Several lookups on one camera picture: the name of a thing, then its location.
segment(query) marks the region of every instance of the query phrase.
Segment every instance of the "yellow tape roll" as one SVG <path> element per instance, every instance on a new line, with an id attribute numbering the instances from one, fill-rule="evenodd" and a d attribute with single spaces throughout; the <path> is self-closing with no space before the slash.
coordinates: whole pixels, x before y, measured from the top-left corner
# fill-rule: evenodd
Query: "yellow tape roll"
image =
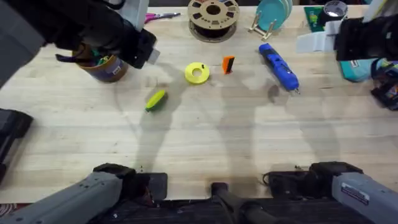
<path id="1" fill-rule="evenodd" d="M 193 71 L 195 69 L 199 69 L 201 71 L 201 75 L 194 76 Z M 209 76 L 210 76 L 210 69 L 204 63 L 193 62 L 189 64 L 185 69 L 185 79 L 192 84 L 199 85 L 205 83 L 207 79 L 209 79 Z"/>

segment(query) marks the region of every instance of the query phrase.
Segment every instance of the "tin can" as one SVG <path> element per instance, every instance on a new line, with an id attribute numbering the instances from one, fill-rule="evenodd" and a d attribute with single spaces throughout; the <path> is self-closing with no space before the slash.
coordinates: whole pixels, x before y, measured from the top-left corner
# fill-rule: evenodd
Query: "tin can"
<path id="1" fill-rule="evenodd" d="M 92 49 L 87 45 L 81 45 L 78 51 L 72 52 L 72 56 L 76 58 L 94 58 Z M 129 68 L 126 62 L 123 62 L 115 55 L 111 55 L 107 61 L 100 65 L 95 65 L 94 62 L 76 64 L 92 77 L 106 83 L 119 81 Z"/>

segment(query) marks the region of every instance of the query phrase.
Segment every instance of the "blue screwdriver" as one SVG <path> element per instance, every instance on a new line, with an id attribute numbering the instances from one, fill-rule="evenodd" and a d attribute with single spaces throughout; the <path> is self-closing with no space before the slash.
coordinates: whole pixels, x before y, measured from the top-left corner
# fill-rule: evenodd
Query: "blue screwdriver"
<path id="1" fill-rule="evenodd" d="M 294 90 L 300 94 L 299 81 L 291 71 L 284 59 L 274 50 L 271 45 L 263 44 L 259 47 L 260 54 L 264 57 L 266 64 L 272 68 L 275 76 L 287 91 Z"/>

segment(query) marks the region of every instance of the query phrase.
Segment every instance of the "scissors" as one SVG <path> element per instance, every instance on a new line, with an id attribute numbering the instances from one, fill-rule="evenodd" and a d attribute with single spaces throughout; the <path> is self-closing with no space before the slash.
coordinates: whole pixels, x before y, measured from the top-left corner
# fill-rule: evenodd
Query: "scissors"
<path id="1" fill-rule="evenodd" d="M 162 14 L 147 13 L 144 23 L 146 24 L 149 21 L 153 21 L 153 20 L 157 20 L 157 19 L 173 18 L 173 17 L 179 16 L 179 15 L 181 15 L 181 13 L 179 13 L 179 12 L 162 13 Z"/>

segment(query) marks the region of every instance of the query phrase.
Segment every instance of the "wooden tabletop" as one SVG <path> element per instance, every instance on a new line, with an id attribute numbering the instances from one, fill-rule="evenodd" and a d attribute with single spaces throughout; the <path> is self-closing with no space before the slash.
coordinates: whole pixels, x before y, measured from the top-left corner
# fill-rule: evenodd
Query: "wooden tabletop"
<path id="1" fill-rule="evenodd" d="M 131 67 L 113 84 L 56 61 L 66 51 L 42 49 L 0 91 L 2 108 L 35 118 L 0 186 L 0 203 L 37 201 L 105 162 L 168 173 L 170 199 L 205 198 L 215 181 L 264 197 L 261 174 L 318 161 L 349 162 L 398 190 L 397 114 L 378 107 L 371 82 L 344 80 L 333 54 L 295 53 L 296 37 L 310 32 L 300 6 L 269 39 L 300 81 L 301 95 L 289 95 L 264 65 L 260 37 L 247 32 L 255 9 L 241 7 L 232 38 L 207 44 L 188 30 L 185 7 L 150 8 L 183 15 L 146 25 L 158 38 L 157 64 Z M 350 7 L 349 16 L 364 10 Z M 223 75 L 227 55 L 236 60 Z M 185 81 L 192 62 L 210 67 L 205 84 Z M 146 113 L 159 89 L 169 93 L 165 108 Z"/>

